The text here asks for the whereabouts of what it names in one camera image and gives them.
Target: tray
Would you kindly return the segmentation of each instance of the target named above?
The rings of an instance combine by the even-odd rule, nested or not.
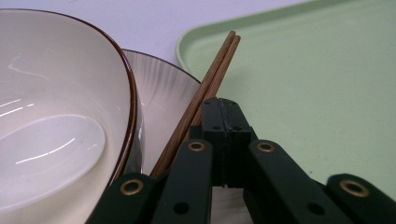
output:
[[[230,30],[242,40],[218,97],[314,179],[350,173],[396,200],[396,1],[314,1],[208,24],[177,43],[202,79]]]

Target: table surface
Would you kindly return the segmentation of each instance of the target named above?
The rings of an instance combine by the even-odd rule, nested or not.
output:
[[[87,21],[110,35],[121,48],[176,64],[177,40],[191,28],[305,0],[0,0],[0,8],[29,8],[63,13]]]

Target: chopsticks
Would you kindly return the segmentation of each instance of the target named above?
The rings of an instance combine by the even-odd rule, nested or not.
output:
[[[227,35],[227,38],[222,44],[215,60],[207,70],[200,87],[192,97],[189,106],[166,144],[163,153],[152,169],[150,176],[159,175],[170,167],[177,154],[179,146],[183,140],[188,139],[188,130],[190,126],[201,123],[201,110],[199,109],[201,102],[216,95],[240,39],[241,37],[239,35],[235,35],[235,31],[231,31]]]

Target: white bowl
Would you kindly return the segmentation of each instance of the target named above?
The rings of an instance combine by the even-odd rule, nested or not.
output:
[[[106,135],[101,158],[75,184],[0,219],[20,222],[45,209],[52,223],[85,220],[126,166],[140,171],[142,115],[130,65],[109,36],[72,17],[2,9],[0,27],[0,137],[59,114],[95,119]]]

